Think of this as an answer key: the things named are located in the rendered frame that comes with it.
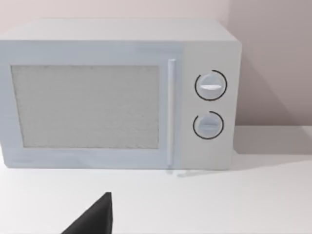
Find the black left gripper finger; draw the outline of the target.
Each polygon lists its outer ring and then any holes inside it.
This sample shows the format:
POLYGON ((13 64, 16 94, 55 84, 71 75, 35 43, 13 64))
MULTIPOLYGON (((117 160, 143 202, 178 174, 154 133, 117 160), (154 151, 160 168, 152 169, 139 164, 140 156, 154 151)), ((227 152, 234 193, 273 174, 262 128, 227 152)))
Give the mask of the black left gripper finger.
POLYGON ((106 192, 61 234, 112 234, 112 193, 106 192))

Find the small round microwave knob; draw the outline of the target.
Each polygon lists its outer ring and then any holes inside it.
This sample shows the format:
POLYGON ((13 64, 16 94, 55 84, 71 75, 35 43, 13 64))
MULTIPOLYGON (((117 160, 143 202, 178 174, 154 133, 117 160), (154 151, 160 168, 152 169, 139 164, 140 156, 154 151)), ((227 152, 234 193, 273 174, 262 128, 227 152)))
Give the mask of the small round microwave knob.
POLYGON ((203 140, 217 138, 224 130, 224 120, 222 116, 214 111, 208 111, 203 115, 198 115, 193 120, 193 132, 203 140))

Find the microwave oven door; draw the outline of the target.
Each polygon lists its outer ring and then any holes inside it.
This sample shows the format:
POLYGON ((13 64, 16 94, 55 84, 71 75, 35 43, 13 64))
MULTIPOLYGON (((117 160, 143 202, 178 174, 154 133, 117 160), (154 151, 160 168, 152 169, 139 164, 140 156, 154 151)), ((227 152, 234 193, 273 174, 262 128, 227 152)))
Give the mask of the microwave oven door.
POLYGON ((168 41, 0 41, 0 146, 9 168, 180 166, 183 46, 168 41), (167 72, 175 59, 174 160, 167 72))

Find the large round microwave knob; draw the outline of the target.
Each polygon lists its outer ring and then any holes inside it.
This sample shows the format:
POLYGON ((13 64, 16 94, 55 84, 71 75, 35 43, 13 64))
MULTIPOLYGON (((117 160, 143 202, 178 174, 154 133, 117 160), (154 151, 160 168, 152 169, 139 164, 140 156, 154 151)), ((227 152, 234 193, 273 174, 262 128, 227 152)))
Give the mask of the large round microwave knob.
POLYGON ((224 96, 228 82, 223 73, 211 70, 195 80, 195 92, 203 100, 215 101, 224 96))

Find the pale microwave oven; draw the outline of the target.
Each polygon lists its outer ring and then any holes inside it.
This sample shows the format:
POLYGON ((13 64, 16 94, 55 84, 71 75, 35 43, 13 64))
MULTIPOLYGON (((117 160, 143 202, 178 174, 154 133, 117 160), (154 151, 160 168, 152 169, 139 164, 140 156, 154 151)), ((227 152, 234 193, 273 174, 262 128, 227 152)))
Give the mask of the pale microwave oven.
POLYGON ((175 169, 226 170, 232 161, 234 125, 241 64, 241 43, 211 19, 39 19, 0 35, 4 40, 168 41, 183 46, 181 129, 175 169), (227 79, 224 96, 215 101, 195 92, 199 75, 218 70, 227 79), (224 130, 203 140, 193 132, 193 120, 208 111, 219 113, 224 130))

